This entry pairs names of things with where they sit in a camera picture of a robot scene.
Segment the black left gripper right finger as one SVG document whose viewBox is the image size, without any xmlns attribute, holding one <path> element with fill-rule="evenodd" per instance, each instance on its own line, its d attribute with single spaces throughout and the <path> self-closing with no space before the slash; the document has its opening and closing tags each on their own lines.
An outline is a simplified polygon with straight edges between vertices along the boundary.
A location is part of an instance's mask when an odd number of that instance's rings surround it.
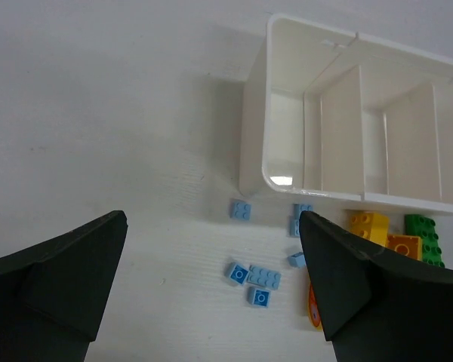
<svg viewBox="0 0 453 362">
<path fill-rule="evenodd" d="M 453 361 L 453 270 L 402 256 L 313 211 L 300 240 L 339 361 Z"/>
</svg>

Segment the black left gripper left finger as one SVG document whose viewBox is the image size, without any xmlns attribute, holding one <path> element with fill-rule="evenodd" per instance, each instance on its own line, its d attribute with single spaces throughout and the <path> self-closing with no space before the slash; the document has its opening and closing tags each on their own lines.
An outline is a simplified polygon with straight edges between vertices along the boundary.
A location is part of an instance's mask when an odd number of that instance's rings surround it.
<svg viewBox="0 0 453 362">
<path fill-rule="evenodd" d="M 0 258 L 0 361 L 83 361 L 97 338 L 128 222 L 114 210 Z"/>
</svg>

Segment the orange printed lego piece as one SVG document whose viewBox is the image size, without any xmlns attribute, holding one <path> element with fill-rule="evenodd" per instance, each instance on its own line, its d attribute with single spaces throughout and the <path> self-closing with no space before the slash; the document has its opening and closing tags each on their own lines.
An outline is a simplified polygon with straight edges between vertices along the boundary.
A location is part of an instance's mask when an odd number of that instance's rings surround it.
<svg viewBox="0 0 453 362">
<path fill-rule="evenodd" d="M 322 321 L 319 315 L 318 305 L 316 297 L 313 291 L 313 286 L 310 284 L 308 300 L 307 300 L 307 312 L 310 319 L 310 323 L 316 330 L 322 330 Z"/>
</svg>

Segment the orange upturned lego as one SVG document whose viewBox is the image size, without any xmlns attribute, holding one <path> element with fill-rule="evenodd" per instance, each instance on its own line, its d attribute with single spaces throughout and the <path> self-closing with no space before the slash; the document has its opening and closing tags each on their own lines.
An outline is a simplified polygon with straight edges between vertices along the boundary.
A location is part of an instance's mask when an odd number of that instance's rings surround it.
<svg viewBox="0 0 453 362">
<path fill-rule="evenodd" d="M 388 235 L 386 248 L 408 258 L 422 260 L 423 241 L 413 235 Z"/>
</svg>

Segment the yellow lego brick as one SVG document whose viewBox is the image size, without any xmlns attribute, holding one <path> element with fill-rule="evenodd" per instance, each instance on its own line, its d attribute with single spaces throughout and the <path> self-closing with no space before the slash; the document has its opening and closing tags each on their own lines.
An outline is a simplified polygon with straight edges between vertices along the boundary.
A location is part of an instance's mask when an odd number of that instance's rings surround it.
<svg viewBox="0 0 453 362">
<path fill-rule="evenodd" d="M 356 213 L 350 220 L 350 232 L 375 244 L 385 247 L 390 219 L 380 213 Z"/>
</svg>

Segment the light blue small lego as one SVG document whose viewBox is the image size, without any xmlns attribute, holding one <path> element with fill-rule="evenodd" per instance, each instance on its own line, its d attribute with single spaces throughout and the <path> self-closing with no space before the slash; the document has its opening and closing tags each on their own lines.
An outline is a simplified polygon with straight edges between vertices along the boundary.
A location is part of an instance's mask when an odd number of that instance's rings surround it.
<svg viewBox="0 0 453 362">
<path fill-rule="evenodd" d="M 291 267 L 294 268 L 304 268 L 307 266 L 303 252 L 291 254 L 288 257 L 288 263 Z"/>
</svg>

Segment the green long lego plate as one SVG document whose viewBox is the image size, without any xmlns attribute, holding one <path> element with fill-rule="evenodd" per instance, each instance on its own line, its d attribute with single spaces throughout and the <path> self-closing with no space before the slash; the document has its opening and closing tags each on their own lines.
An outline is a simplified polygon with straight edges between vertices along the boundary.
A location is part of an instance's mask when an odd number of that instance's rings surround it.
<svg viewBox="0 0 453 362">
<path fill-rule="evenodd" d="M 421 260 L 427 264 L 445 268 L 435 220 L 420 214 L 406 214 L 404 223 L 407 235 L 418 236 L 421 239 Z"/>
</svg>

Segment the blue upturned lego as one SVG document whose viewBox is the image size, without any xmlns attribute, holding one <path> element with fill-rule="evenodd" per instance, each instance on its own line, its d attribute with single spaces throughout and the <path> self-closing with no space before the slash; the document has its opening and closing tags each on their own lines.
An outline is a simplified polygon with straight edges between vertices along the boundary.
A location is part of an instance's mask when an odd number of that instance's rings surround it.
<svg viewBox="0 0 453 362">
<path fill-rule="evenodd" d="M 238 262 L 231 262 L 225 271 L 225 277 L 233 285 L 243 286 L 249 276 L 249 270 Z"/>
<path fill-rule="evenodd" d="M 248 304 L 255 308 L 268 308 L 270 291 L 259 287 L 249 287 L 247 295 Z"/>
</svg>

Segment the light blue lego below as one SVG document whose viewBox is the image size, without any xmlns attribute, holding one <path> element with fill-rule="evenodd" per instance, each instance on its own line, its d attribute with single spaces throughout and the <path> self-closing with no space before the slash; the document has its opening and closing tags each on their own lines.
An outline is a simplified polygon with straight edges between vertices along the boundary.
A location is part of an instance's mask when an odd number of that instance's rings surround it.
<svg viewBox="0 0 453 362">
<path fill-rule="evenodd" d="M 295 218 L 295 217 L 290 218 L 289 235 L 292 238 L 299 238 L 300 237 L 299 219 L 298 218 Z"/>
</svg>

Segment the light blue long lego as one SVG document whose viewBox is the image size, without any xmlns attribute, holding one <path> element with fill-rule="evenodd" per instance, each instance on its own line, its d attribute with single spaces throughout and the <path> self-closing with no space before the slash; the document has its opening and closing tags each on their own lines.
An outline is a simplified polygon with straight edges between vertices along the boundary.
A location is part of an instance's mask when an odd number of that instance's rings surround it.
<svg viewBox="0 0 453 362">
<path fill-rule="evenodd" d="M 258 265 L 250 265 L 247 282 L 268 290 L 278 290 L 281 273 Z"/>
</svg>

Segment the light blue square lego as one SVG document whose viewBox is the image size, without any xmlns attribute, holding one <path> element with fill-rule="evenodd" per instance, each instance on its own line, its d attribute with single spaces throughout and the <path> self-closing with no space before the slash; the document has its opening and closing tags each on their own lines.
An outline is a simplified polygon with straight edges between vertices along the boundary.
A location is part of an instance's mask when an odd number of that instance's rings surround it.
<svg viewBox="0 0 453 362">
<path fill-rule="evenodd" d="M 251 218 L 251 205 L 245 201 L 233 200 L 230 208 L 230 218 L 249 221 Z"/>
</svg>

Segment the white divided plastic bin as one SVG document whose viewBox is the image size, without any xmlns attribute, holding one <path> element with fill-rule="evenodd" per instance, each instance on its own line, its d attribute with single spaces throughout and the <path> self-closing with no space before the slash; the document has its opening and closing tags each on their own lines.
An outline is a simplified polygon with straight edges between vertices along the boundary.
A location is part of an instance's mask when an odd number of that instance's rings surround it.
<svg viewBox="0 0 453 362">
<path fill-rule="evenodd" d="M 453 214 L 453 59 L 273 15 L 244 86 L 239 191 Z"/>
</svg>

